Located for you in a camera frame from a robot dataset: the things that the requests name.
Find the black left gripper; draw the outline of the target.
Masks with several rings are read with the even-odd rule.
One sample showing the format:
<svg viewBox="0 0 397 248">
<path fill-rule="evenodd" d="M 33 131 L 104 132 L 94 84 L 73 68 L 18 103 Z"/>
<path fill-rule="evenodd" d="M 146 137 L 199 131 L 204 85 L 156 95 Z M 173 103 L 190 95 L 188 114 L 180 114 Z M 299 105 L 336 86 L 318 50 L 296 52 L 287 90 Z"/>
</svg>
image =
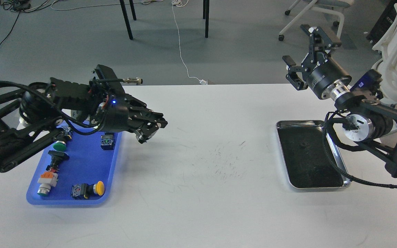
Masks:
<svg viewBox="0 0 397 248">
<path fill-rule="evenodd" d="M 167 121 L 163 114 L 147 108 L 147 104 L 135 97 L 108 100 L 100 107 L 102 121 L 99 131 L 135 133 L 139 143 L 147 142 Z"/>
</svg>

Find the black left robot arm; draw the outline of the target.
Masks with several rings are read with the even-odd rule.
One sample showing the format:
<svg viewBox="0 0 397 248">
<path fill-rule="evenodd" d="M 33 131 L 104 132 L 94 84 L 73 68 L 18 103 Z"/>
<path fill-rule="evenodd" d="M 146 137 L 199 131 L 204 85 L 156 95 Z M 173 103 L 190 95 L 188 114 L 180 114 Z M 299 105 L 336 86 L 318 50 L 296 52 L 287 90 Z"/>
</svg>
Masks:
<svg viewBox="0 0 397 248">
<path fill-rule="evenodd" d="M 141 84 L 141 78 L 116 76 L 112 68 L 98 65 L 88 84 L 51 78 L 49 83 L 28 86 L 0 81 L 0 88 L 14 91 L 0 95 L 0 172 L 5 173 L 63 137 L 59 127 L 67 122 L 81 135 L 95 132 L 136 134 L 145 143 L 167 121 L 121 83 Z"/>
</svg>

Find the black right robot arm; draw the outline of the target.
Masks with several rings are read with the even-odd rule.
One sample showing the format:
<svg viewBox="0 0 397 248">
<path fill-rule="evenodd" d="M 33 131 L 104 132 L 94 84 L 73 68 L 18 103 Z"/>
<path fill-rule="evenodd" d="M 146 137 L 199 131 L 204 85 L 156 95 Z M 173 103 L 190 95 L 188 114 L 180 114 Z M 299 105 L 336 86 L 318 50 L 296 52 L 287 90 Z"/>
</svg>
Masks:
<svg viewBox="0 0 397 248">
<path fill-rule="evenodd" d="M 342 149 L 369 151 L 383 160 L 386 171 L 397 178 L 397 110 L 381 103 L 381 74 L 370 69 L 349 89 L 351 76 L 332 58 L 332 52 L 342 45 L 341 40 L 321 27 L 303 24 L 301 29 L 309 37 L 309 52 L 301 65 L 289 55 L 282 57 L 288 71 L 286 79 L 298 91 L 310 88 L 318 99 L 334 101 L 336 111 L 326 114 L 325 136 Z M 354 177 L 337 165 L 333 168 L 352 182 L 397 189 L 397 185 Z"/>
</svg>

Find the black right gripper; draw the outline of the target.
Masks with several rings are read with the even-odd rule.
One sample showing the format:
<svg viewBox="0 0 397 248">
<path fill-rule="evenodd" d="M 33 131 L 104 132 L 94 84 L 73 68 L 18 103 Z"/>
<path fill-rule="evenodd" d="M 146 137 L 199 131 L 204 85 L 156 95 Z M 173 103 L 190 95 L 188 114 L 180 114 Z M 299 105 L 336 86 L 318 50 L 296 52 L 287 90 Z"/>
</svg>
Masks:
<svg viewBox="0 0 397 248">
<path fill-rule="evenodd" d="M 319 99 L 326 99 L 336 86 L 348 86 L 352 77 L 331 56 L 342 41 L 332 30 L 302 24 L 301 30 L 309 36 L 309 52 L 300 66 L 293 58 L 283 55 L 288 71 L 287 80 L 302 91 L 310 88 Z"/>
</svg>

